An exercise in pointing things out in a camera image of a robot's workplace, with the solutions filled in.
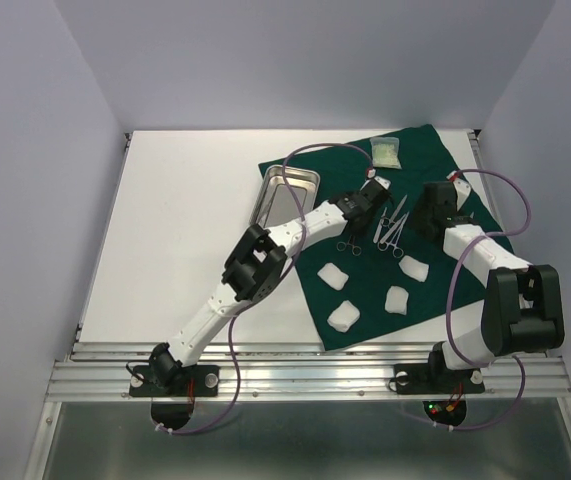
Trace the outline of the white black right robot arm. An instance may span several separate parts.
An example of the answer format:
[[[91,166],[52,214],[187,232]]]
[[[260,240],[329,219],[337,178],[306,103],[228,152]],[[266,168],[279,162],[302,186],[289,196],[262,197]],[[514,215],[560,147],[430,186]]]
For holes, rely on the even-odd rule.
[[[479,325],[459,337],[446,328],[410,381],[447,390],[470,381],[473,372],[514,353],[543,353],[565,340],[560,280],[550,265],[533,265],[502,247],[461,212],[463,192],[453,181],[424,185],[409,226],[442,247],[485,287]]]

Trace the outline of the steel surgical scissors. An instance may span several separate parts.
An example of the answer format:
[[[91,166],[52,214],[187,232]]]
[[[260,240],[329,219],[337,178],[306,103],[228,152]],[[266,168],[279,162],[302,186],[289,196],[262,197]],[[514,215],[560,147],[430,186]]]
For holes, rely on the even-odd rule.
[[[377,243],[379,251],[390,251],[395,258],[401,258],[404,255],[404,250],[399,244],[408,217],[409,214],[405,213],[390,227],[389,231],[381,237]]]

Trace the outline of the steel hemostat forceps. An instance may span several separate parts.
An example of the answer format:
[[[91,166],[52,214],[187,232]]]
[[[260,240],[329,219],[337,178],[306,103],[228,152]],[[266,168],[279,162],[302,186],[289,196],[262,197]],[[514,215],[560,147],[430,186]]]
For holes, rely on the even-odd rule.
[[[358,245],[355,235],[350,235],[347,239],[339,240],[336,244],[339,252],[350,251],[353,256],[360,256],[362,248]]]

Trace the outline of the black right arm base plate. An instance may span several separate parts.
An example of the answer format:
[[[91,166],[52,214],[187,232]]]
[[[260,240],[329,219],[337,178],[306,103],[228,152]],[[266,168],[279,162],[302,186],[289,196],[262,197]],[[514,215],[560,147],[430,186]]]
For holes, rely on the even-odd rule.
[[[393,366],[393,375],[387,381],[388,389],[399,395],[446,395],[458,393],[481,394],[483,381],[472,381],[473,370],[443,370],[434,373],[427,363],[401,363]]]

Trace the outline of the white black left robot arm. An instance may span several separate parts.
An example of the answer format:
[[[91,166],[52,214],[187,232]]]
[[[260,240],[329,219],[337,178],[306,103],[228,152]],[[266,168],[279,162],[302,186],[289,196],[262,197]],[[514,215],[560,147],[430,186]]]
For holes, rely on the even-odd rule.
[[[345,232],[364,233],[391,199],[390,187],[390,181],[376,176],[284,224],[248,227],[206,303],[169,341],[152,349],[145,380],[166,394],[180,392],[196,376],[198,360],[225,325],[274,293],[285,269],[294,266],[305,249]]]

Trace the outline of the stainless steel instrument tray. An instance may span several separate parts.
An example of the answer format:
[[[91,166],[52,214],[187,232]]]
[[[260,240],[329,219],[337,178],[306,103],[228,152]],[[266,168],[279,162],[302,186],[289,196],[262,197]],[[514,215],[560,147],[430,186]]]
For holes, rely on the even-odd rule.
[[[287,167],[286,177],[291,189],[285,185],[281,165],[271,165],[266,169],[249,225],[269,228],[287,223],[299,216],[296,202],[299,202],[304,215],[314,209],[320,175],[313,170]]]

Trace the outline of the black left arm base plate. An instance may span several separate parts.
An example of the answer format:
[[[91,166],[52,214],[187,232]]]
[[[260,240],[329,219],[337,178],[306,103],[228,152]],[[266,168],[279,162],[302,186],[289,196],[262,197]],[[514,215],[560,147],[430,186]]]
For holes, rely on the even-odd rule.
[[[130,374],[128,395],[133,398],[212,398],[218,395],[220,368],[216,365],[188,367],[167,385],[154,374],[146,363],[126,364]]]

